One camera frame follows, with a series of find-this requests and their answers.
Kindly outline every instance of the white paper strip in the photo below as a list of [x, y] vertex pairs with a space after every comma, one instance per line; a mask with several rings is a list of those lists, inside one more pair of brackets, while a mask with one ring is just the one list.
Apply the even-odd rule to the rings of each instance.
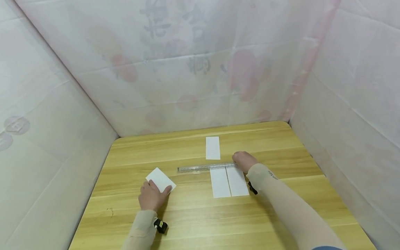
[[159, 168], [154, 169], [147, 177], [147, 181], [153, 180], [154, 184], [157, 186], [160, 192], [163, 192], [169, 185], [172, 186], [172, 190], [176, 187], [176, 184], [171, 181], [168, 176], [166, 176]]
[[214, 198], [230, 197], [228, 177], [225, 168], [210, 170], [212, 195]]
[[206, 160], [220, 160], [220, 137], [206, 137]]
[[226, 174], [229, 180], [232, 196], [250, 195], [243, 172], [236, 167], [227, 167]]

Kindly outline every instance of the person's right hand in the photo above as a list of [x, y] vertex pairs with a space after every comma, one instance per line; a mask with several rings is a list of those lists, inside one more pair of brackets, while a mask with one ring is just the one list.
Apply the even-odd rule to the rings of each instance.
[[238, 168], [246, 174], [254, 164], [258, 163], [257, 159], [246, 151], [238, 151], [234, 153], [232, 155], [232, 160], [236, 163]]

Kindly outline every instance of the person's left hand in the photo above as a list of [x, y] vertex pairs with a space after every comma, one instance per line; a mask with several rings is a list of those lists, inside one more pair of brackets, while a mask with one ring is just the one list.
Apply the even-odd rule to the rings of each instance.
[[141, 210], [157, 210], [162, 206], [168, 194], [170, 193], [172, 186], [168, 186], [161, 193], [155, 183], [150, 180], [144, 182], [140, 188], [139, 204]]

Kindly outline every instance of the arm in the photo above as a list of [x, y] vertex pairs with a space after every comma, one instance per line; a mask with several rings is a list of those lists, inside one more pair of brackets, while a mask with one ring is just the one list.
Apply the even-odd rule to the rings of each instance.
[[122, 245], [122, 250], [148, 250], [156, 236], [153, 223], [157, 213], [153, 210], [141, 210], [136, 214], [132, 228]]
[[139, 204], [141, 210], [136, 214], [132, 228], [122, 245], [122, 250], [149, 250], [156, 236], [154, 221], [157, 210], [167, 198], [172, 186], [160, 192], [152, 180], [144, 182], [140, 188]]
[[344, 244], [326, 222], [300, 196], [280, 181], [247, 152], [236, 152], [233, 160], [255, 190], [269, 199], [282, 223], [290, 231], [300, 250], [320, 246], [345, 249]]

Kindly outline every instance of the hand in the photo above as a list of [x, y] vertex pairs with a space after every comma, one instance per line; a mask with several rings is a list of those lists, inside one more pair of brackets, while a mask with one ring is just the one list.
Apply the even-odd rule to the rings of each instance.
[[141, 210], [157, 210], [162, 206], [172, 186], [168, 186], [161, 193], [152, 180], [144, 182], [140, 188], [139, 204]]
[[246, 151], [238, 151], [234, 153], [232, 155], [232, 160], [236, 163], [238, 168], [246, 174], [254, 164], [258, 163], [257, 159]]

